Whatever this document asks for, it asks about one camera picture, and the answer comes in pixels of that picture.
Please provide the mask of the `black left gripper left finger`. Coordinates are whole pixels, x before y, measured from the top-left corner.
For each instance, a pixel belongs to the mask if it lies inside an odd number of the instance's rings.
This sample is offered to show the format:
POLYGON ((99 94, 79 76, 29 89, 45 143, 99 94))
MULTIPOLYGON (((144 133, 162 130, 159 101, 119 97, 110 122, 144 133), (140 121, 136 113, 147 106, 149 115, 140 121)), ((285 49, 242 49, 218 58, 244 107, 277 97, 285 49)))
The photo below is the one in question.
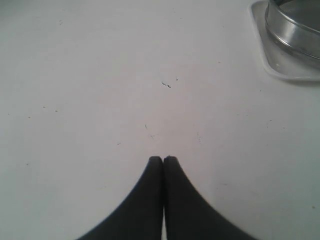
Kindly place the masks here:
POLYGON ((149 158, 123 202, 81 240, 160 240, 164 215, 163 161, 149 158))

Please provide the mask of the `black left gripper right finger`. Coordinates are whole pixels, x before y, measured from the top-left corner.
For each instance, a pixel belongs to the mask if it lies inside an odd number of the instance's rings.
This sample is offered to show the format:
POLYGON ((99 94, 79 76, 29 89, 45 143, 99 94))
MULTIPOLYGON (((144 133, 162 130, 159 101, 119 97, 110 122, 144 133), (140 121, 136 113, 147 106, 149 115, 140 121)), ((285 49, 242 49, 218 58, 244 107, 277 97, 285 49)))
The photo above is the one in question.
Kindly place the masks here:
POLYGON ((253 240, 199 194, 175 156, 163 160, 164 215, 168 240, 253 240))

